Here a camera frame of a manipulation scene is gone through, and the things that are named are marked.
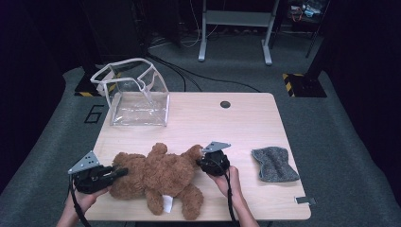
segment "metal bracket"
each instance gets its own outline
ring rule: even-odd
[[[68,174],[74,174],[96,166],[100,166],[100,162],[96,158],[94,152],[89,151],[89,153],[81,158],[72,168],[68,169]]]
[[[315,198],[309,198],[309,197],[295,197],[295,202],[298,204],[301,203],[308,203],[309,205],[316,205],[316,200]]]
[[[226,143],[220,143],[220,142],[213,141],[206,148],[204,148],[202,151],[210,153],[210,152],[215,152],[215,151],[218,151],[218,150],[222,150],[224,148],[228,148],[230,146],[231,146],[231,144],[226,144]]]

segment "clear plastic bag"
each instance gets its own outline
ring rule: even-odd
[[[111,125],[167,125],[169,91],[151,62],[130,59],[109,63],[91,77],[91,82],[107,99]]]

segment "teddy bear leg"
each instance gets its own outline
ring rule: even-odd
[[[157,191],[152,189],[145,190],[148,208],[153,215],[162,215],[163,213],[163,197]]]
[[[203,204],[203,194],[192,183],[188,185],[177,198],[183,203],[183,217],[187,220],[196,219],[201,213],[201,205]]]

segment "wooden table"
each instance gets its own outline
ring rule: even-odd
[[[230,102],[224,109],[221,101]],[[310,217],[308,204],[298,204],[294,197],[304,197],[301,181],[265,183],[259,180],[259,163],[251,155],[255,148],[278,146],[288,150],[289,164],[298,172],[288,144],[274,97],[262,93],[171,93],[167,126],[110,126],[110,113],[98,136],[94,153],[104,166],[112,164],[120,152],[147,155],[157,142],[168,152],[180,154],[195,144],[230,143],[223,150],[231,165],[239,169],[245,198],[258,220],[301,220]],[[231,220],[227,199],[215,183],[200,169],[193,180],[203,193],[201,220]],[[119,201],[109,194],[97,199],[86,213],[91,220],[184,220],[182,204],[176,199],[171,213],[154,216],[145,197]]]

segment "teddy bear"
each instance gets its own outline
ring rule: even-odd
[[[163,195],[178,198],[183,203],[183,217],[194,220],[203,204],[201,191],[191,183],[201,149],[202,146],[195,145],[181,155],[166,154],[167,145],[156,143],[148,157],[120,152],[114,157],[113,166],[127,168],[128,174],[115,180],[110,194],[119,200],[132,200],[145,194],[148,209],[154,215],[163,213]]]

